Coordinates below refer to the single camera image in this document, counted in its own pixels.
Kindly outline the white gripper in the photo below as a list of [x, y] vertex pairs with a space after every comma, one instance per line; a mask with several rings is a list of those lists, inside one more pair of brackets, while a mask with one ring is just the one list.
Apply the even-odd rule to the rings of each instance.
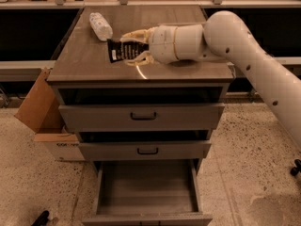
[[154, 60], [168, 64], [178, 61], [175, 52], [177, 26], [159, 25], [149, 29], [139, 29], [121, 36], [121, 42], [136, 41], [149, 44], [149, 50], [134, 59], [125, 59], [128, 66], [152, 64]]

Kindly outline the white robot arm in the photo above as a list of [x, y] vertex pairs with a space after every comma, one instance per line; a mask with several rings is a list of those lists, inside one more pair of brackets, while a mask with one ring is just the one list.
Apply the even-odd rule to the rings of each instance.
[[231, 62], [301, 146], [301, 80], [258, 45], [236, 14], [218, 11], [204, 24], [161, 24], [129, 32], [120, 40], [149, 46], [136, 58], [125, 61], [131, 66], [154, 61], [164, 64], [180, 60]]

